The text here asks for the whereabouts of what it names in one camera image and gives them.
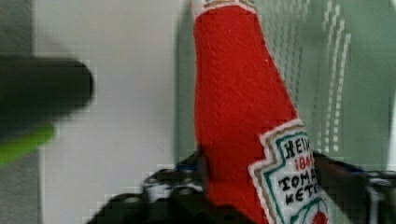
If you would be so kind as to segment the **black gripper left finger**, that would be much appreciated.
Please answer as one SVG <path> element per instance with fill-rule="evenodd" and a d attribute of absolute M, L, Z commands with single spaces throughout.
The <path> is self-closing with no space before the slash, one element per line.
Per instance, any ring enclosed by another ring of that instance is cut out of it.
<path fill-rule="evenodd" d="M 140 193 L 111 197 L 87 224 L 254 224 L 233 206 L 207 199 L 206 168 L 194 153 L 147 177 Z"/>

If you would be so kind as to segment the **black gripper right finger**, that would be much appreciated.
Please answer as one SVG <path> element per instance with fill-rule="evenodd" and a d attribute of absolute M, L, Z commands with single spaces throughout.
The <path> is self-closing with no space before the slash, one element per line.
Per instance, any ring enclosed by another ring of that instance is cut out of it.
<path fill-rule="evenodd" d="M 396 224 L 396 174 L 365 171 L 314 151 L 318 184 L 353 224 Z"/>

